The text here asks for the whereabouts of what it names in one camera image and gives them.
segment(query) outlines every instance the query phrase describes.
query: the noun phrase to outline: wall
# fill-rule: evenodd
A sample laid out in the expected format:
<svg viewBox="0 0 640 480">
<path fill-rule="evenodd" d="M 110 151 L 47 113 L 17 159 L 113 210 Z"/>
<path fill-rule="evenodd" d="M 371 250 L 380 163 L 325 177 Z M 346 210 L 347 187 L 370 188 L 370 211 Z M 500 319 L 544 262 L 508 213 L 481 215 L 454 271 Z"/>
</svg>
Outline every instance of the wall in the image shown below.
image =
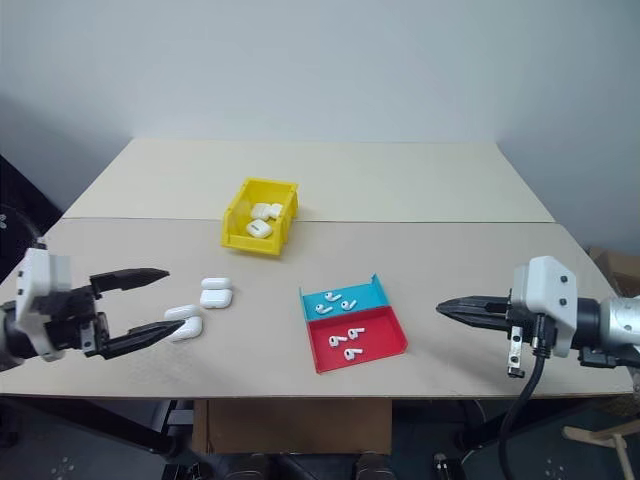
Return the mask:
<svg viewBox="0 0 640 480">
<path fill-rule="evenodd" d="M 0 1 L 0 152 L 62 208 L 132 136 L 496 140 L 640 253 L 636 0 Z"/>
</svg>

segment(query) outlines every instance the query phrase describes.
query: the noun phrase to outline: blue tray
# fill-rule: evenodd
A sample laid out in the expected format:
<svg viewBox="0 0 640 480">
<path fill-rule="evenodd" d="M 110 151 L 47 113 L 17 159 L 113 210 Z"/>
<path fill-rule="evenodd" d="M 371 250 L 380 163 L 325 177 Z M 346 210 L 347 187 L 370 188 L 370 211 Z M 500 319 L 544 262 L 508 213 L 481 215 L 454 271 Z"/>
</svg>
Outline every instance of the blue tray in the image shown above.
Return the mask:
<svg viewBox="0 0 640 480">
<path fill-rule="evenodd" d="M 324 298 L 324 294 L 327 292 L 332 292 L 334 295 L 342 295 L 342 298 L 335 302 L 329 302 Z M 357 300 L 357 303 L 351 310 L 345 311 L 340 307 L 340 303 L 344 300 L 349 302 Z M 389 300 L 387 300 L 387 295 L 384 293 L 384 289 L 377 275 L 371 277 L 371 283 L 354 285 L 352 287 L 334 288 L 332 290 L 324 290 L 308 295 L 303 295 L 301 288 L 300 301 L 302 302 L 302 310 L 304 311 L 304 317 L 307 322 L 336 317 L 346 313 L 360 312 L 370 308 L 389 306 Z M 316 305 L 319 303 L 325 307 L 331 306 L 333 310 L 325 314 L 319 314 L 315 310 Z"/>
</svg>

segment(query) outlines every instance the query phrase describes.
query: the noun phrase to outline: red tray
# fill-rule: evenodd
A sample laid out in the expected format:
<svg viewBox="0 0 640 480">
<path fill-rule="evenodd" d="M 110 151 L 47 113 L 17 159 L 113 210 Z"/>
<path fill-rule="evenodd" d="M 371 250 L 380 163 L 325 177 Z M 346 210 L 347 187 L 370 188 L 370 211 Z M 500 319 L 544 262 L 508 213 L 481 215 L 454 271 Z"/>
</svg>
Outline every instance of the red tray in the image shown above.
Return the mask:
<svg viewBox="0 0 640 480">
<path fill-rule="evenodd" d="M 346 337 L 348 329 L 359 327 L 366 331 L 355 340 L 341 342 L 335 348 L 329 346 L 330 336 Z M 318 373 L 398 355 L 407 349 L 407 338 L 393 309 L 388 306 L 310 321 L 307 322 L 307 329 Z M 344 358 L 346 348 L 361 348 L 364 352 L 348 361 Z"/>
</svg>

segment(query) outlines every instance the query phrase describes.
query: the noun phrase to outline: table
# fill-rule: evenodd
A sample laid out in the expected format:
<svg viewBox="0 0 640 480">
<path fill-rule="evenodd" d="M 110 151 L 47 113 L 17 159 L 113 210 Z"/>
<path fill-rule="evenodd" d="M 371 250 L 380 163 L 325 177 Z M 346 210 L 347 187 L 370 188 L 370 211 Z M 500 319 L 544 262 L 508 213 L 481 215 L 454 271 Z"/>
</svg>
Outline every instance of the table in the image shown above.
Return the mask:
<svg viewBox="0 0 640 480">
<path fill-rule="evenodd" d="M 220 216 L 246 176 L 297 181 L 299 218 L 279 258 L 219 246 Z M 0 377 L 5 394 L 73 397 L 478 398 L 519 393 L 503 334 L 438 315 L 458 296 L 506 295 L 513 269 L 554 255 L 579 294 L 611 288 L 553 222 L 493 144 L 319 144 L 132 141 L 47 234 L 72 257 L 73 282 L 131 267 L 171 276 L 99 305 L 112 335 L 197 303 L 199 282 L 230 276 L 230 308 L 204 314 L 201 337 L 104 361 L 79 352 L 32 359 Z M 407 352 L 318 375 L 298 288 L 364 283 L 377 273 L 409 340 Z M 0 286 L 14 294 L 16 272 Z M 523 355 L 531 371 L 531 356 Z M 552 358 L 539 397 L 630 391 L 624 369 Z"/>
</svg>

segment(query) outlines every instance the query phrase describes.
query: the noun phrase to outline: yellow bin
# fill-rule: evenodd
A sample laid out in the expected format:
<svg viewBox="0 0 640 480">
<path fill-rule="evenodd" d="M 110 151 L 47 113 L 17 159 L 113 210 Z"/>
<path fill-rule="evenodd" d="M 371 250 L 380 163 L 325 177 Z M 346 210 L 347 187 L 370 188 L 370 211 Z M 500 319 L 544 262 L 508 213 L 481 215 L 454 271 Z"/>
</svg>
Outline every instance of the yellow bin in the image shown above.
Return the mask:
<svg viewBox="0 0 640 480">
<path fill-rule="evenodd" d="M 247 178 L 224 212 L 220 244 L 248 252 L 280 255 L 282 246 L 289 238 L 291 220 L 298 212 L 297 189 L 297 183 Z M 267 238 L 254 238 L 246 230 L 251 222 L 251 208 L 256 203 L 280 203 L 283 207 L 277 219 L 268 220 L 273 233 Z"/>
</svg>

